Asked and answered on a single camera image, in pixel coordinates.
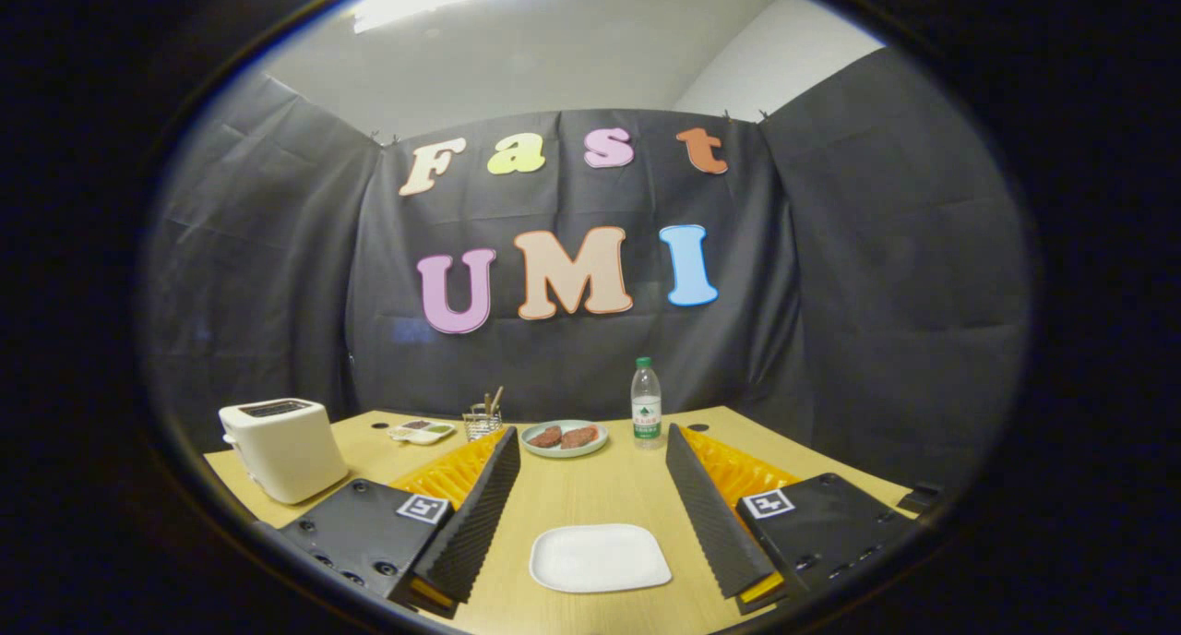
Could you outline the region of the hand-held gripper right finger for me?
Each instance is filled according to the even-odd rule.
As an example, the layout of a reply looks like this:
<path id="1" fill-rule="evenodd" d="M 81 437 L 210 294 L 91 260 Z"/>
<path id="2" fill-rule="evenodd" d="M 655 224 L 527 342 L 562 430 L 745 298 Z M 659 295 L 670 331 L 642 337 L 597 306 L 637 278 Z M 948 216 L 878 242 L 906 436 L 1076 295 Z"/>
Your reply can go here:
<path id="1" fill-rule="evenodd" d="M 911 541 L 914 521 L 836 473 L 796 479 L 671 425 L 666 465 L 722 596 L 740 614 L 810 605 Z"/>

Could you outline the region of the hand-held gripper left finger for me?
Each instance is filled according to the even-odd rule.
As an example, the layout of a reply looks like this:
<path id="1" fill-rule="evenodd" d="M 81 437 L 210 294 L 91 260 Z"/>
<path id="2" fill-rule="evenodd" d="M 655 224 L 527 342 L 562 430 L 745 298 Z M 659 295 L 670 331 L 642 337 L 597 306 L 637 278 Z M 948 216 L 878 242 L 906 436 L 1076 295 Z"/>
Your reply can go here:
<path id="1" fill-rule="evenodd" d="M 376 598 L 454 617 L 470 598 L 518 469 L 518 432 L 501 428 L 392 485 L 351 480 L 280 526 L 275 543 Z"/>

